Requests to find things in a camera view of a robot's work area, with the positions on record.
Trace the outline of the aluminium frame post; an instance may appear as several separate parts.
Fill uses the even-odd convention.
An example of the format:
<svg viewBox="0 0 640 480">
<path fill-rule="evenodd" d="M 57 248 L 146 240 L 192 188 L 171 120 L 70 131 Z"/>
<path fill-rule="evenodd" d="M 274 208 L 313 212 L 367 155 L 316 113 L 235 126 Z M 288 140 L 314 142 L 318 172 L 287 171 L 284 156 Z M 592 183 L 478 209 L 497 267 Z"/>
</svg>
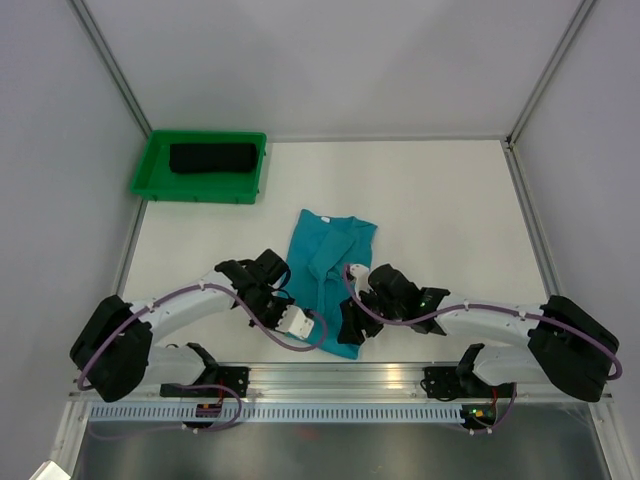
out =
<svg viewBox="0 0 640 480">
<path fill-rule="evenodd" d="M 597 0 L 581 0 L 567 23 L 560 39 L 555 45 L 551 56 L 547 60 L 541 74 L 527 97 L 527 100 L 517 116 L 512 128 L 505 137 L 505 144 L 512 150 L 517 140 L 521 137 L 525 127 L 529 123 L 537 105 L 554 79 L 557 71 L 568 55 L 571 47 L 576 42 L 584 25 L 598 5 Z"/>
<path fill-rule="evenodd" d="M 145 138 L 152 132 L 151 124 L 144 113 L 133 89 L 130 86 L 119 62 L 113 53 L 106 36 L 94 17 L 89 5 L 84 0 L 68 0 L 67 4 L 78 20 L 87 39 L 96 52 L 100 62 L 114 83 L 120 98 L 134 123 Z"/>
</svg>

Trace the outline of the teal t shirt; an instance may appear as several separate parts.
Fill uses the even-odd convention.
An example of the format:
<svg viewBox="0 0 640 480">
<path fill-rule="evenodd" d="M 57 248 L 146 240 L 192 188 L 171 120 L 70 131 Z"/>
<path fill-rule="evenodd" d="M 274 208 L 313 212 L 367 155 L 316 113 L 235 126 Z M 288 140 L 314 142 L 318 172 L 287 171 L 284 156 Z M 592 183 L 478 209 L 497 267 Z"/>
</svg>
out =
<svg viewBox="0 0 640 480">
<path fill-rule="evenodd" d="M 347 264 L 371 265 L 376 231 L 376 224 L 355 216 L 326 217 L 303 209 L 287 252 L 291 279 L 285 290 L 298 306 L 326 320 L 328 334 L 320 349 L 348 360 L 358 358 L 359 347 L 338 342 L 340 303 L 349 298 L 342 274 Z"/>
</svg>

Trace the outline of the green plastic tray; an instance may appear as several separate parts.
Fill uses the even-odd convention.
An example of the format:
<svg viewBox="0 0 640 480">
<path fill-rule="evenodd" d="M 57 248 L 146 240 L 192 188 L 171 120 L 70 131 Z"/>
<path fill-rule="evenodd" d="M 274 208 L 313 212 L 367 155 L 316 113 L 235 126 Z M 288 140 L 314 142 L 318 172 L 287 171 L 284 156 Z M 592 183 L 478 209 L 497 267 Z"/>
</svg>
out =
<svg viewBox="0 0 640 480">
<path fill-rule="evenodd" d="M 266 146 L 262 132 L 154 130 L 131 192 L 148 201 L 253 204 Z"/>
</svg>

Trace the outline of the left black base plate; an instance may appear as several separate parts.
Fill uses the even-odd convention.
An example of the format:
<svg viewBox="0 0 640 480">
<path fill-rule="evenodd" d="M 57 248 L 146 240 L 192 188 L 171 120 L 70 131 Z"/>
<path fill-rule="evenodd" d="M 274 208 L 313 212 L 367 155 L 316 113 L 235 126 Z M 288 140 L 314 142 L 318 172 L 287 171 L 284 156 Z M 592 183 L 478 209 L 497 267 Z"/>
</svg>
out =
<svg viewBox="0 0 640 480">
<path fill-rule="evenodd" d="M 231 394 L 214 386 L 227 387 L 240 398 L 245 398 L 249 386 L 251 369 L 247 366 L 218 366 L 206 370 L 193 384 L 197 389 L 177 384 L 162 384 L 160 396 L 163 398 L 227 398 Z"/>
</svg>

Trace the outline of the left aluminium frame post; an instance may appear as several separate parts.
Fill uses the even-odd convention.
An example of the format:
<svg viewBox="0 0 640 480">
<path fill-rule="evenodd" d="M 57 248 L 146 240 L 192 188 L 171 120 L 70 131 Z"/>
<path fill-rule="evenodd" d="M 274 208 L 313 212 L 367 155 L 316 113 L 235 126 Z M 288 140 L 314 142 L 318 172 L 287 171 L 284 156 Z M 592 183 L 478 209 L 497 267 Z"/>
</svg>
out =
<svg viewBox="0 0 640 480">
<path fill-rule="evenodd" d="M 94 17 L 89 5 L 84 0 L 68 0 L 67 4 L 78 20 L 87 39 L 96 52 L 100 62 L 114 83 L 120 98 L 134 123 L 145 138 L 152 132 L 151 124 L 144 113 L 133 89 L 130 86 L 119 62 L 113 53 L 106 36 Z"/>
</svg>

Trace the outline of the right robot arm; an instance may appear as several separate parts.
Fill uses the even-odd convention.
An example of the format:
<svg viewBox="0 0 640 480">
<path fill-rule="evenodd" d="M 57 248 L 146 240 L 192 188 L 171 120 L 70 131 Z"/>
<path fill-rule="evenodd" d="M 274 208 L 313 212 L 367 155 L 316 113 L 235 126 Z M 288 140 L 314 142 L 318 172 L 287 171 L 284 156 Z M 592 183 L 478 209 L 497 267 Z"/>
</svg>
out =
<svg viewBox="0 0 640 480">
<path fill-rule="evenodd" d="M 347 264 L 341 276 L 348 297 L 340 305 L 339 342 L 360 345 L 384 327 L 474 337 L 453 369 L 468 396 L 549 383 L 594 403 L 608 382 L 622 376 L 617 337 L 567 297 L 552 295 L 541 305 L 491 304 L 445 288 L 419 287 L 389 264 Z"/>
</svg>

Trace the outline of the rolled black t shirt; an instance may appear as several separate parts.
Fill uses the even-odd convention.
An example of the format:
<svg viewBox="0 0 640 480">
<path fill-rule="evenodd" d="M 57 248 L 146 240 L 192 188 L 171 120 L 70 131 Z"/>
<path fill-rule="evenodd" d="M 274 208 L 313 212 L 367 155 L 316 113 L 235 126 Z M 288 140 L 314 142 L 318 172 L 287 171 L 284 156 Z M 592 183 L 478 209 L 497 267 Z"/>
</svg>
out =
<svg viewBox="0 0 640 480">
<path fill-rule="evenodd" d="M 169 168 L 176 174 L 249 173 L 258 151 L 252 143 L 186 143 L 169 146 Z"/>
</svg>

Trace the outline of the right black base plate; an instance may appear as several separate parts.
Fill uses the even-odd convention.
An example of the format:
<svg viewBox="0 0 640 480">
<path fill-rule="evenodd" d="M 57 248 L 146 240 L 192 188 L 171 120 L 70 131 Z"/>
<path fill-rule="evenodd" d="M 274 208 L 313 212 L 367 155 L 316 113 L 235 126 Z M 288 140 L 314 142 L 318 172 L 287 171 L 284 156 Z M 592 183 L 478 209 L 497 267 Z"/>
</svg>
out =
<svg viewBox="0 0 640 480">
<path fill-rule="evenodd" d="M 458 368 L 454 366 L 424 367 L 420 386 L 428 398 L 439 401 L 493 399 L 494 395 L 498 399 L 510 398 L 513 391 L 510 383 L 492 386 L 473 373 L 458 372 Z"/>
</svg>

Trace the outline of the aluminium front rail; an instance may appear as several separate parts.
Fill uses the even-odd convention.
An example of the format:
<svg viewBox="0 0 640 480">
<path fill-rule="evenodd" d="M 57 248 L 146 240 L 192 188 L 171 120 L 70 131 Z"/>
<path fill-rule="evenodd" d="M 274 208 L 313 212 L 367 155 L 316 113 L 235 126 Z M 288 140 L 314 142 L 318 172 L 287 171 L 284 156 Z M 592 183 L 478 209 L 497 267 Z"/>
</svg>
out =
<svg viewBox="0 0 640 480">
<path fill-rule="evenodd" d="M 79 375 L 74 386 L 93 391 L 105 402 L 129 397 L 160 396 L 162 384 L 197 389 L 195 381 L 218 366 L 251 369 L 246 399 L 251 402 L 342 402 L 357 399 L 382 401 L 427 397 L 420 386 L 423 368 L 454 366 L 451 363 L 254 363 L 219 364 L 211 359 L 176 359 L 121 365 Z"/>
</svg>

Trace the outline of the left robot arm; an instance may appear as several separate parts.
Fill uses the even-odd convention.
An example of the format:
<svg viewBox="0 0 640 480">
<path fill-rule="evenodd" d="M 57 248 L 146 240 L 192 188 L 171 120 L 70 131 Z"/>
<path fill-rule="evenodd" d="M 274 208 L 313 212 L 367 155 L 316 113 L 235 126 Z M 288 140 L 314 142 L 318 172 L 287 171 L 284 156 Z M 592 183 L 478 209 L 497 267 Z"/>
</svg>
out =
<svg viewBox="0 0 640 480">
<path fill-rule="evenodd" d="M 94 389 L 105 402 L 140 386 L 159 386 L 164 396 L 206 396 L 217 387 L 216 360 L 199 343 L 162 347 L 160 341 L 213 314 L 246 305 L 250 322 L 305 339 L 312 320 L 277 288 L 290 277 L 287 264 L 265 250 L 254 260 L 227 260 L 160 298 L 126 302 L 103 299 L 70 350 L 80 371 L 77 385 Z"/>
</svg>

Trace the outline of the right aluminium frame post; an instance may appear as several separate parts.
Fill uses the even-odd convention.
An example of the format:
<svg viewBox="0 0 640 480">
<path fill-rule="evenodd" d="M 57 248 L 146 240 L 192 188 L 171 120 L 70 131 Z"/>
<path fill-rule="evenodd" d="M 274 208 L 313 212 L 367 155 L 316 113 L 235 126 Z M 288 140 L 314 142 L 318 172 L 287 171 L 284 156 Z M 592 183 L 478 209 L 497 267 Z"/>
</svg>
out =
<svg viewBox="0 0 640 480">
<path fill-rule="evenodd" d="M 551 56 L 547 60 L 541 74 L 527 97 L 527 100 L 517 116 L 512 128 L 505 137 L 505 144 L 512 150 L 517 140 L 521 137 L 525 127 L 529 123 L 537 105 L 554 79 L 557 71 L 568 55 L 571 47 L 576 42 L 584 25 L 598 5 L 597 0 L 581 0 L 567 23 L 560 39 L 555 45 Z"/>
</svg>

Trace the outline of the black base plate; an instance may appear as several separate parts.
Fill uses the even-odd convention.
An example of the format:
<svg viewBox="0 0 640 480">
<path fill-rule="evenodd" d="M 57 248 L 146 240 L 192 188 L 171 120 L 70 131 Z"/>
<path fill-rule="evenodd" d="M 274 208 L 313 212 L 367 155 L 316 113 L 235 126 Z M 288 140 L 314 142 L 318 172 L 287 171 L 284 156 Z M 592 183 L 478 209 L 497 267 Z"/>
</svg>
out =
<svg viewBox="0 0 640 480">
<path fill-rule="evenodd" d="M 231 394 L 214 386 L 227 387 L 240 398 L 245 398 L 249 386 L 251 369 L 247 366 L 218 366 L 206 370 L 193 384 L 197 389 L 177 384 L 162 384 L 160 396 L 163 398 L 227 398 Z"/>
<path fill-rule="evenodd" d="M 424 367 L 420 386 L 428 398 L 439 401 L 493 399 L 494 395 L 498 399 L 510 398 L 513 391 L 510 383 L 492 386 L 473 373 L 458 372 L 458 368 L 454 366 Z"/>
</svg>

